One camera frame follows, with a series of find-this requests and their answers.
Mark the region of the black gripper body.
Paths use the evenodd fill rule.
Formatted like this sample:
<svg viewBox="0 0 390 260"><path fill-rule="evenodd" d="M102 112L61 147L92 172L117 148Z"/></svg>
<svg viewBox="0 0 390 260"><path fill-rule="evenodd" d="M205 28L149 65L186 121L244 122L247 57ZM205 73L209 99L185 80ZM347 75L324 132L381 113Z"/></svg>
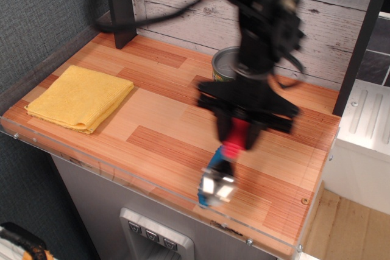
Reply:
<svg viewBox="0 0 390 260"><path fill-rule="evenodd" d="M198 106L215 113L229 112L232 118L261 122L268 128L289 133L299 108L279 96L267 79L254 80L238 75L228 82L200 82Z"/></svg>

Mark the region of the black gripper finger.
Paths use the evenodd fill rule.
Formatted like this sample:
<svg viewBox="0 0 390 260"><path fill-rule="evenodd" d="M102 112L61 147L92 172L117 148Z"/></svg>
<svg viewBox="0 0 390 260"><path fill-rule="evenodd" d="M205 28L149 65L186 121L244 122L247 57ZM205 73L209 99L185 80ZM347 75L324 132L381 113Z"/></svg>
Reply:
<svg viewBox="0 0 390 260"><path fill-rule="evenodd" d="M218 139L225 141L233 127L232 115L229 112L218 110L215 113Z"/></svg>
<svg viewBox="0 0 390 260"><path fill-rule="evenodd" d="M264 123L257 122L247 122L246 121L246 130L245 132L245 140L244 140L244 149L250 150L254 144L256 143L260 132L267 129L267 125Z"/></svg>

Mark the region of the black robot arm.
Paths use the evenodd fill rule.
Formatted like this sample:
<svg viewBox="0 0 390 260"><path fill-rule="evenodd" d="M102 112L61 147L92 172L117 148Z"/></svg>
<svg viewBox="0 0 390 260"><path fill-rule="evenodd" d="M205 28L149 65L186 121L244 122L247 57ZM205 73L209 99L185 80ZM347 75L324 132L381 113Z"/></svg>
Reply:
<svg viewBox="0 0 390 260"><path fill-rule="evenodd" d="M220 142L249 150L260 132L273 128L288 133L299 109L269 85L274 66L286 59L299 71L292 55L303 37L297 16L299 0L227 0L238 8L241 42L228 82L199 84L198 104L217 118Z"/></svg>

